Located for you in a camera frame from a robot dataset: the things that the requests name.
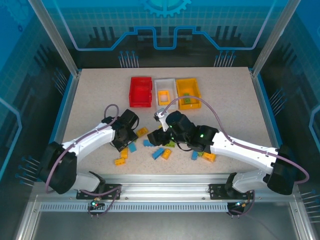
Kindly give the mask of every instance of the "plastic bin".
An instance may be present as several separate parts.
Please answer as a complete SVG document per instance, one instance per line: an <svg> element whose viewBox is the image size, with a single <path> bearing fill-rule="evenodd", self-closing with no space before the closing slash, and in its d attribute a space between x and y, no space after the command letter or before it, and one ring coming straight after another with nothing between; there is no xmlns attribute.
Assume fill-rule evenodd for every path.
<svg viewBox="0 0 320 240"><path fill-rule="evenodd" d="M155 105L156 109L165 108L168 104L159 104L159 92L168 91L170 102L178 97L176 80L174 78L168 79L156 79L154 80L154 90L155 90ZM169 110L177 110L178 102L176 101L169 107Z"/></svg>
<svg viewBox="0 0 320 240"><path fill-rule="evenodd" d="M152 78L134 76L131 78L129 102L131 108L150 108L152 102Z"/></svg>
<svg viewBox="0 0 320 240"><path fill-rule="evenodd" d="M176 80L176 89L178 96L195 96L201 98L201 94L198 87L198 82L196 78L186 78L186 79L177 79ZM179 109L199 109L201 108L201 101L194 98L180 99L179 100Z"/></svg>

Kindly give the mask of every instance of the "blue lego brick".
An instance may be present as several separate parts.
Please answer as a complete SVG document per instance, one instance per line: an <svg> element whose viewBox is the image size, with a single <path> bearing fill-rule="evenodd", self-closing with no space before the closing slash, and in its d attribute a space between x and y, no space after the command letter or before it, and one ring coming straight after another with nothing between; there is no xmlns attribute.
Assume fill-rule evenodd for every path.
<svg viewBox="0 0 320 240"><path fill-rule="evenodd" d="M136 145L135 145L134 142L131 142L131 143L128 145L128 148L129 148L130 153L133 153L133 152L137 151L137 148L136 148Z"/></svg>
<svg viewBox="0 0 320 240"><path fill-rule="evenodd" d="M193 151L193 152L192 152L191 159L192 159L192 160L197 160L197 158L198 158L198 153L197 153L196 151Z"/></svg>
<svg viewBox="0 0 320 240"><path fill-rule="evenodd" d="M152 153L152 158L156 160L158 157L160 157L165 152L165 149L163 147L160 147L157 151Z"/></svg>
<svg viewBox="0 0 320 240"><path fill-rule="evenodd" d="M154 145L153 144L151 144L150 142L149 142L149 140L143 140L143 146L145 146L145 147L154 147Z"/></svg>

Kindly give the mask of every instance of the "gear logo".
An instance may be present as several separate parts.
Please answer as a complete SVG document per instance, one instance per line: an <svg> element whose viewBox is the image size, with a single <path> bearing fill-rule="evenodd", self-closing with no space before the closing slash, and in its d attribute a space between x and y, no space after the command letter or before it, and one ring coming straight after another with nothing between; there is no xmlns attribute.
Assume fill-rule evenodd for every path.
<svg viewBox="0 0 320 240"><path fill-rule="evenodd" d="M0 7L6 7L19 26L28 19L30 9L27 0L0 0Z"/></svg>
<svg viewBox="0 0 320 240"><path fill-rule="evenodd" d="M181 10L187 9L187 4L191 4L191 0L140 0L140 2L144 6L144 10L164 18L168 15L173 17L175 14L180 14Z"/></svg>

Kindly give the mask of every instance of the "yellow bin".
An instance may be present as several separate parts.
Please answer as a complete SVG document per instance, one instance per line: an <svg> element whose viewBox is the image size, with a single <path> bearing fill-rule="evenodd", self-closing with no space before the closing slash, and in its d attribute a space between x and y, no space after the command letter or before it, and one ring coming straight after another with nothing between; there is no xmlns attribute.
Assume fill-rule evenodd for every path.
<svg viewBox="0 0 320 240"><path fill-rule="evenodd" d="M196 78L185 78L176 80L176 90L178 92L178 97L182 96L195 96L201 98L201 94L198 87L198 82ZM179 99L179 109L200 109L201 101L194 98L183 98Z"/></svg>

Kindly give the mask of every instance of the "table surface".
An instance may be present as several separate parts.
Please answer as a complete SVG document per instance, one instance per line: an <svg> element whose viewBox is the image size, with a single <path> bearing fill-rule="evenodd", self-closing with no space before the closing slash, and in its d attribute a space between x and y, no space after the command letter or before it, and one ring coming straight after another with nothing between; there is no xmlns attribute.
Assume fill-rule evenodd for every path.
<svg viewBox="0 0 320 240"><path fill-rule="evenodd" d="M152 79L196 78L202 98L219 115L226 132L237 139L262 146L270 146L270 139L247 67L179 67L179 68L107 68L83 69L66 126L63 142L70 141L90 131L101 122L105 107L117 104L120 114L131 109L139 118L137 129L147 127L149 132L160 125L153 118L156 112L155 90L152 88L152 106L130 108L129 89L132 76L149 76ZM203 104L201 109L182 110L195 125L218 128L214 115ZM107 116L114 116L110 108ZM115 166L120 153L105 144L86 156L78 165L80 172L97 174L209 174L247 172L255 168L249 164L217 155L214 163L198 157L191 160L192 152L177 146L170 158L152 158L159 147L144 147L143 136L137 140L137 151L130 153L126 164Z"/></svg>

